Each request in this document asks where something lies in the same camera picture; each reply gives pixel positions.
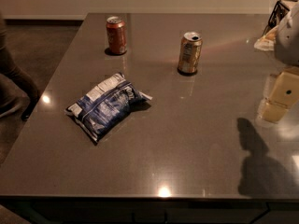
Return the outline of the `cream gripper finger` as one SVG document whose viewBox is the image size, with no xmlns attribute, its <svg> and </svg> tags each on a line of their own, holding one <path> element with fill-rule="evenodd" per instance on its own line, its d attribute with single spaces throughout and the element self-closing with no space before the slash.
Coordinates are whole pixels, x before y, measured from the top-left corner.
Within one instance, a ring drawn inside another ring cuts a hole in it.
<svg viewBox="0 0 299 224">
<path fill-rule="evenodd" d="M 261 119 L 279 122 L 299 101 L 299 71 L 283 70 L 271 74 L 265 83 L 261 101 Z"/>
</svg>

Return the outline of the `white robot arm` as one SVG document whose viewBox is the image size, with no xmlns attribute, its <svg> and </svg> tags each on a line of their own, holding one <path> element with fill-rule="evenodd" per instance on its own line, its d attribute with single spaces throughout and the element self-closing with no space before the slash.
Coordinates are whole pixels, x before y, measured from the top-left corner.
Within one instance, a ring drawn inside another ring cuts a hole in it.
<svg viewBox="0 0 299 224">
<path fill-rule="evenodd" d="M 273 51 L 274 58 L 284 64 L 278 74 L 271 74 L 265 83 L 259 117 L 279 122 L 299 101 L 299 1 L 277 1 L 263 36 L 254 48 Z"/>
</svg>

